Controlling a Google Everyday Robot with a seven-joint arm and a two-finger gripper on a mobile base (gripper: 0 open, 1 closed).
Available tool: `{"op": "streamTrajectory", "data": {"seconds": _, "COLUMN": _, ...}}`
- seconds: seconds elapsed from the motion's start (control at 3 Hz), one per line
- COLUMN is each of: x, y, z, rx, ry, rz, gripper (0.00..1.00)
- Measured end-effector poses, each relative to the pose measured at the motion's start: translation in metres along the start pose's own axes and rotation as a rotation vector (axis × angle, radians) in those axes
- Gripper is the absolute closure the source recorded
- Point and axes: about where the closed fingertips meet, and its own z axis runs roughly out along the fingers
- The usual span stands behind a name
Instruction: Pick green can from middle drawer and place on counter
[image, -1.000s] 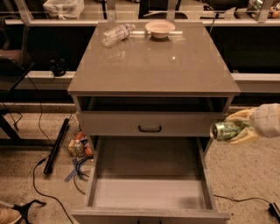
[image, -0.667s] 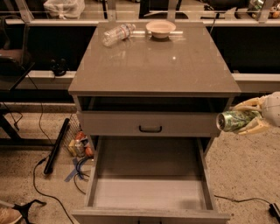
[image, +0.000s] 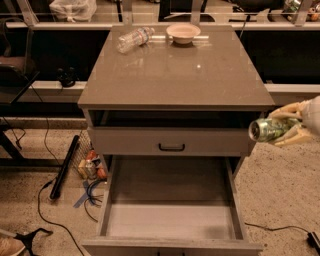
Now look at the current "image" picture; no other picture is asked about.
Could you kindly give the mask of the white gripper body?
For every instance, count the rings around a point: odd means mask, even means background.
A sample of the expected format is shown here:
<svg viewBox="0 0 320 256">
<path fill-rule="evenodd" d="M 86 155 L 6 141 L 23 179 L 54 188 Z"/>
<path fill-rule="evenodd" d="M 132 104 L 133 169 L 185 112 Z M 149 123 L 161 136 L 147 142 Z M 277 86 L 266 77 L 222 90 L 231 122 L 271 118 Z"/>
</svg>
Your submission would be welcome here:
<svg viewBox="0 0 320 256">
<path fill-rule="evenodd" d="M 300 112 L 305 135 L 320 135 L 320 96 L 300 103 Z"/>
</svg>

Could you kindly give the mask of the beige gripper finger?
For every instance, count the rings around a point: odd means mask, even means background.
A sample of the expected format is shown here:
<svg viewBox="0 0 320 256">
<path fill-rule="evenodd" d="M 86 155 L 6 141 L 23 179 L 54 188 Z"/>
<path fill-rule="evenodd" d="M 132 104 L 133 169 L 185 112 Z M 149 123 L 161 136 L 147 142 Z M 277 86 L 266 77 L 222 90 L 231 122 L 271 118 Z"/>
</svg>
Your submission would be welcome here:
<svg viewBox="0 0 320 256">
<path fill-rule="evenodd" d="M 274 119 L 302 118 L 303 103 L 295 102 L 272 111 L 268 117 Z"/>
<path fill-rule="evenodd" d="M 289 146 L 293 144 L 301 144 L 309 142 L 313 135 L 306 129 L 301 127 L 293 127 L 283 136 L 277 138 L 273 145 L 277 147 Z"/>
</svg>

